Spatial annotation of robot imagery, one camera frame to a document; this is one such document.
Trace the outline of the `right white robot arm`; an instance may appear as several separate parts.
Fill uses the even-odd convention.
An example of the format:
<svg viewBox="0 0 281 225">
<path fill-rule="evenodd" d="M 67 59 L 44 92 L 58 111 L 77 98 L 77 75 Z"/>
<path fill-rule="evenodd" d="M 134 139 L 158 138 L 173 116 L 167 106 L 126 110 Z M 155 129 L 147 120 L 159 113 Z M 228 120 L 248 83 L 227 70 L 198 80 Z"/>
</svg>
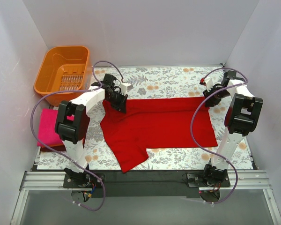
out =
<svg viewBox="0 0 281 225">
<path fill-rule="evenodd" d="M 232 98 L 224 120 L 225 132 L 221 143 L 202 175 L 202 181 L 208 187 L 220 185 L 228 179 L 227 160 L 231 159 L 238 144 L 257 126 L 263 99 L 251 94 L 247 83 L 247 78 L 238 77 L 235 70 L 226 71 L 221 83 L 213 84 L 208 75 L 200 80 L 200 84 L 206 87 L 203 91 L 205 107 L 216 106 L 225 97 Z"/>
</svg>

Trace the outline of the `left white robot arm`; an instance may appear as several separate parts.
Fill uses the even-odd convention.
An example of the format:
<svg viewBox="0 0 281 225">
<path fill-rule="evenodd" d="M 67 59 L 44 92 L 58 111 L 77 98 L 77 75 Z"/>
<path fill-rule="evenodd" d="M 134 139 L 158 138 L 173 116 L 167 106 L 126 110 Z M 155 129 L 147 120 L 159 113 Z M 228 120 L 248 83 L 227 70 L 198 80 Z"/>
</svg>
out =
<svg viewBox="0 0 281 225">
<path fill-rule="evenodd" d="M 84 171 L 87 168 L 84 142 L 89 127 L 90 118 L 87 113 L 100 101 L 106 100 L 111 106 L 126 113 L 129 83 L 116 85 L 116 77 L 105 74 L 100 82 L 91 84 L 88 91 L 70 101 L 62 101 L 58 108 L 55 133 L 62 140 L 67 155 L 71 158 L 71 167 L 64 171 L 70 180 L 79 187 L 87 187 L 91 176 Z"/>
</svg>

